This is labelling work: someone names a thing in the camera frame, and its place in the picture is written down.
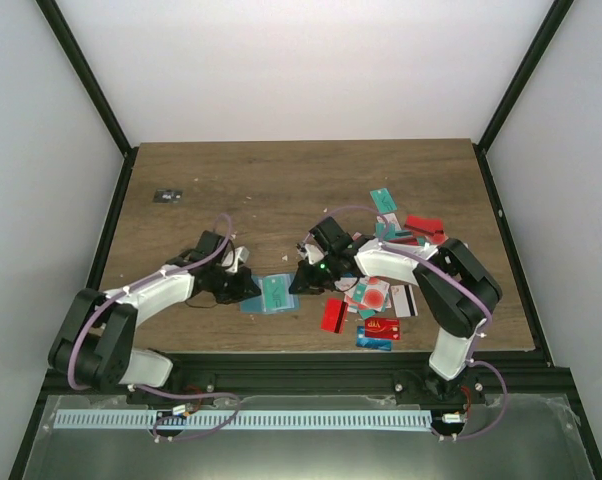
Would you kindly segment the red VIP card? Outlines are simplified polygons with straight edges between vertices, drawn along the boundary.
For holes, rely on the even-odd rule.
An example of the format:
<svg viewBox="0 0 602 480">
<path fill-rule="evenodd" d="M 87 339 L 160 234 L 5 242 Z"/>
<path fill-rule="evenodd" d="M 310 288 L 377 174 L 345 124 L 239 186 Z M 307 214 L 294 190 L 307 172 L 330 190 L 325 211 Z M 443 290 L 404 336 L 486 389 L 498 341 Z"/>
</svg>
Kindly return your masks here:
<svg viewBox="0 0 602 480">
<path fill-rule="evenodd" d="M 401 338 L 400 322 L 397 319 L 370 317 L 364 322 L 367 338 L 396 341 Z"/>
</svg>

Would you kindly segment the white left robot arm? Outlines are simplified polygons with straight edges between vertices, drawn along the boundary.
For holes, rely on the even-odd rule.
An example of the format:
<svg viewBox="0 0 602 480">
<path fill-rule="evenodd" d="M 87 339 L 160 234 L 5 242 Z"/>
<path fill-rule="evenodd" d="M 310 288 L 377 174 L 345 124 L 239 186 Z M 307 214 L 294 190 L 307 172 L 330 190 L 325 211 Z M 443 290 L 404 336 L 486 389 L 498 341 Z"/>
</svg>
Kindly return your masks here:
<svg viewBox="0 0 602 480">
<path fill-rule="evenodd" d="M 219 305 L 260 296 L 249 255 L 230 237 L 206 230 L 195 247 L 143 279 L 106 291 L 79 291 L 48 353 L 49 367 L 78 390 L 106 393 L 119 385 L 146 385 L 162 403 L 177 402 L 185 392 L 184 377 L 166 355 L 135 348 L 136 330 L 202 292 Z"/>
</svg>

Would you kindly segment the teal card front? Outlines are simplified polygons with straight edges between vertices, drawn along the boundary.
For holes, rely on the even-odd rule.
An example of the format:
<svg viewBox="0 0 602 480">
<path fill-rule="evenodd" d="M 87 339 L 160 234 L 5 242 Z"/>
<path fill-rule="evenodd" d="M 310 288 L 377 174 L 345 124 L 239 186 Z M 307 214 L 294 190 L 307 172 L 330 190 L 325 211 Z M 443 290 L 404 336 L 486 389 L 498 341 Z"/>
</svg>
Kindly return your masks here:
<svg viewBox="0 0 602 480">
<path fill-rule="evenodd" d="M 264 277 L 262 291 L 265 311 L 268 313 L 285 310 L 293 305 L 288 292 L 288 276 L 285 274 Z"/>
</svg>

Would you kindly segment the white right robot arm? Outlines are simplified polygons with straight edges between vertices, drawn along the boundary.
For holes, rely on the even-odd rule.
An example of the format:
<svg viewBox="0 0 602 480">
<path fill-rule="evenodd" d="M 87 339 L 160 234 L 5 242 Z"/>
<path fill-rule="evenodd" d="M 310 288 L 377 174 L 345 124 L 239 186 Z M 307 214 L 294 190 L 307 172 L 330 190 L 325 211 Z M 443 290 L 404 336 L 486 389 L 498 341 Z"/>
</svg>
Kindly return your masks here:
<svg viewBox="0 0 602 480">
<path fill-rule="evenodd" d="M 297 245 L 301 255 L 289 292 L 318 295 L 334 291 L 349 274 L 380 277 L 419 287 L 439 332 L 423 383 L 439 403 L 453 399 L 469 367 L 477 338 L 492 322 L 502 299 L 500 285 L 460 240 L 441 245 L 402 245 L 380 234 L 356 238 L 328 216 L 309 232 L 312 244 Z"/>
</svg>

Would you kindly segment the red card black stripe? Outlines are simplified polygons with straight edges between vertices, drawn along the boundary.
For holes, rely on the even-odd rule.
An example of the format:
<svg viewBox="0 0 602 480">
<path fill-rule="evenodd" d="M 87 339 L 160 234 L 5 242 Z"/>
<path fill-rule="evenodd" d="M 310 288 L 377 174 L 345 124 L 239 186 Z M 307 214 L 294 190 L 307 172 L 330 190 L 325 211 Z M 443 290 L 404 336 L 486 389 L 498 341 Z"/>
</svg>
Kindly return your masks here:
<svg viewBox="0 0 602 480">
<path fill-rule="evenodd" d="M 347 317 L 347 309 L 346 302 L 337 298 L 328 299 L 321 320 L 321 329 L 330 333 L 341 334 L 344 320 Z"/>
</svg>

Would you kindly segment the blue card front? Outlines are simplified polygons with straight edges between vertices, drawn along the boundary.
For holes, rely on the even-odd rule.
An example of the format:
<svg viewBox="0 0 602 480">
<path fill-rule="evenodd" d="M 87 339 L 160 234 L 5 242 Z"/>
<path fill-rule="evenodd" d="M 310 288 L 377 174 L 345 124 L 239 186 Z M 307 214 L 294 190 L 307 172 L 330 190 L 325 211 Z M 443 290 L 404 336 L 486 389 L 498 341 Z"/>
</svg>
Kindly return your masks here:
<svg viewBox="0 0 602 480">
<path fill-rule="evenodd" d="M 368 337 L 365 334 L 365 328 L 363 326 L 357 327 L 355 345 L 357 348 L 369 350 L 384 352 L 390 352 L 392 350 L 392 342 L 389 339 Z"/>
</svg>

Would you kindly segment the blue card holder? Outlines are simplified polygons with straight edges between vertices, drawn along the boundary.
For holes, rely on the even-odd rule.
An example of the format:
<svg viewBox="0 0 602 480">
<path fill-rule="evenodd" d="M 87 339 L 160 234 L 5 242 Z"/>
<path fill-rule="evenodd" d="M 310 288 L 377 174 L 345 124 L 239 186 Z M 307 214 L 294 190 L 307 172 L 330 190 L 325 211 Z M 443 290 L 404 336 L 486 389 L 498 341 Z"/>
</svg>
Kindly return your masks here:
<svg viewBox="0 0 602 480">
<path fill-rule="evenodd" d="M 280 314 L 299 309 L 297 295 L 289 292 L 293 276 L 290 273 L 265 277 L 252 276 L 261 294 L 240 303 L 240 311 L 246 314 Z"/>
</svg>

